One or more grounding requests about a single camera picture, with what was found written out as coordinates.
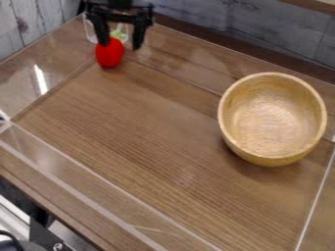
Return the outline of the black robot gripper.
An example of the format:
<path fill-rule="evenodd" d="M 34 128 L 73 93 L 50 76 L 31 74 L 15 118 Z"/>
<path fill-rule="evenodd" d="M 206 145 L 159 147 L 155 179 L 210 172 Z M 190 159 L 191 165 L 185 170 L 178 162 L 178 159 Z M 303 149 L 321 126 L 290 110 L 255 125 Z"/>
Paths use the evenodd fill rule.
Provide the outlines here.
<path fill-rule="evenodd" d="M 85 12 L 93 23 L 99 44 L 106 47 L 110 42 L 109 22 L 134 25 L 133 49 L 142 47 L 147 26 L 154 24 L 155 5 L 135 0 L 83 0 Z"/>

